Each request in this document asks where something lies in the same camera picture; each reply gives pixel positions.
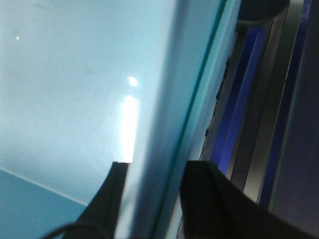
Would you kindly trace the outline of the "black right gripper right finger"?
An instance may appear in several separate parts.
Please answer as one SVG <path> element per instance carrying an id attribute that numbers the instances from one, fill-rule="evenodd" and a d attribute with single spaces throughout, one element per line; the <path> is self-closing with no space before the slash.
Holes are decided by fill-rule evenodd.
<path id="1" fill-rule="evenodd" d="M 238 190 L 210 161 L 189 161 L 180 186 L 187 239 L 311 239 Z"/>

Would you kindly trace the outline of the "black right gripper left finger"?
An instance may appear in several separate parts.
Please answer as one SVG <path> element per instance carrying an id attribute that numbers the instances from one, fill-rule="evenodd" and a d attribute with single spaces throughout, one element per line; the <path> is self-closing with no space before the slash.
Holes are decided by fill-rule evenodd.
<path id="1" fill-rule="evenodd" d="M 128 163 L 113 162 L 102 186 L 79 218 L 73 223 L 54 229 L 44 237 L 113 239 L 128 168 Z"/>

